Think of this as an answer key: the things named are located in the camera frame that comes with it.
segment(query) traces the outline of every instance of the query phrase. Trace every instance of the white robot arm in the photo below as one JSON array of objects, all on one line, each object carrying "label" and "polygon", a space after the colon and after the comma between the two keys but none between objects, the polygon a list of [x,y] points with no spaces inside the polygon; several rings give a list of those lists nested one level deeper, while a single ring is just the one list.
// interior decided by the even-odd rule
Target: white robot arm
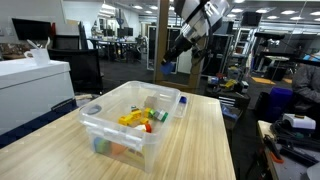
[{"label": "white robot arm", "polygon": [[176,14],[185,22],[174,47],[166,52],[161,62],[161,71],[164,74],[171,72],[171,59],[189,50],[208,30],[211,32],[210,37],[221,26],[222,17],[229,9],[229,4],[226,0],[175,0],[174,8]]}]

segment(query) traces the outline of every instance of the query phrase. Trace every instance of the clear plastic bin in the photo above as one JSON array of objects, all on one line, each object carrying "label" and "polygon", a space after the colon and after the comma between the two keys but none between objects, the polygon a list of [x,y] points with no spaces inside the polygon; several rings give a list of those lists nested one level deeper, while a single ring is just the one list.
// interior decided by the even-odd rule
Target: clear plastic bin
[{"label": "clear plastic bin", "polygon": [[[134,129],[139,121],[131,127],[118,123],[121,116],[131,113],[132,106],[143,117],[147,97],[156,100],[152,109],[168,113],[164,122],[149,117],[151,133]],[[177,89],[131,81],[88,103],[80,110],[80,121],[87,127],[94,152],[151,172],[179,99]]]}]

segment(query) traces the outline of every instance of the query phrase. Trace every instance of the office chair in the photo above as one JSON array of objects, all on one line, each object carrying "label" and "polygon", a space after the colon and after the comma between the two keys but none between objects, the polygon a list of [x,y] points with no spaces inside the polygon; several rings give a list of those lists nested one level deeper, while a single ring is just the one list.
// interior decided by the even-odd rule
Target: office chair
[{"label": "office chair", "polygon": [[82,21],[80,21],[78,28],[79,28],[79,34],[80,34],[81,49],[88,50],[89,48],[88,48],[86,30],[84,29]]},{"label": "office chair", "polygon": [[79,49],[79,39],[77,35],[55,35],[52,49]]},{"label": "office chair", "polygon": [[98,50],[55,50],[48,49],[50,59],[68,62],[75,92],[102,94]]}]

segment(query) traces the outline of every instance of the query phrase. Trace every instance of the fluorescent light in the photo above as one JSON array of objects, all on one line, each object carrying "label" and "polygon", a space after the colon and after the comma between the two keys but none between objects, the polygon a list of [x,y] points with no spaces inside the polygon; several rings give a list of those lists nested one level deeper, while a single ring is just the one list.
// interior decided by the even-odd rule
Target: fluorescent light
[{"label": "fluorescent light", "polygon": [[157,10],[158,7],[157,6],[150,6],[150,9]]},{"label": "fluorescent light", "polygon": [[304,18],[302,18],[302,17],[298,17],[298,16],[297,16],[297,17],[292,17],[292,18],[290,18],[290,19],[291,19],[291,20],[295,20],[295,21],[296,21],[296,20],[301,20],[301,19],[304,19]]},{"label": "fluorescent light", "polygon": [[232,18],[232,17],[236,17],[236,16],[237,16],[237,15],[235,15],[235,14],[228,14],[228,15],[227,15],[227,17],[231,17],[231,18]]},{"label": "fluorescent light", "polygon": [[110,15],[101,14],[101,13],[99,13],[98,15],[99,15],[99,16],[104,16],[104,17],[111,17]]},{"label": "fluorescent light", "polygon": [[114,15],[114,12],[110,12],[110,11],[102,11],[102,10],[100,10],[100,13],[104,13],[104,14],[112,14],[112,15]]},{"label": "fluorescent light", "polygon": [[104,8],[104,9],[116,9],[115,7],[110,6],[108,4],[102,4],[102,8]]},{"label": "fluorescent light", "polygon": [[233,13],[239,13],[239,12],[242,12],[243,10],[242,9],[232,9],[231,12]]},{"label": "fluorescent light", "polygon": [[141,6],[132,6],[132,7],[136,9],[143,9]]},{"label": "fluorescent light", "polygon": [[257,13],[264,14],[264,13],[267,13],[267,12],[269,12],[269,11],[266,10],[266,9],[258,9],[256,12],[257,12]]},{"label": "fluorescent light", "polygon": [[310,15],[313,15],[313,16],[319,16],[319,15],[320,15],[320,11],[310,13]]},{"label": "fluorescent light", "polygon": [[245,0],[234,0],[235,3],[243,3]]},{"label": "fluorescent light", "polygon": [[314,35],[316,35],[317,33],[316,32],[303,31],[302,34],[314,34]]},{"label": "fluorescent light", "polygon": [[296,13],[295,11],[292,11],[292,10],[287,10],[287,11],[283,11],[281,14],[286,14],[286,15],[288,15],[288,14],[294,14],[294,13]]},{"label": "fluorescent light", "polygon": [[278,19],[279,17],[278,16],[269,16],[267,17],[268,19]]}]

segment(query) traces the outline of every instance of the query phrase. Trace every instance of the white box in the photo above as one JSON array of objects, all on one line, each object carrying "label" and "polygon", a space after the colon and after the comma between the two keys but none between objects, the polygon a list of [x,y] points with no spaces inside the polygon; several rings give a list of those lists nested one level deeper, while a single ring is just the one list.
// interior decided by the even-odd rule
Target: white box
[{"label": "white box", "polygon": [[69,63],[33,59],[0,62],[0,135],[74,98]]}]

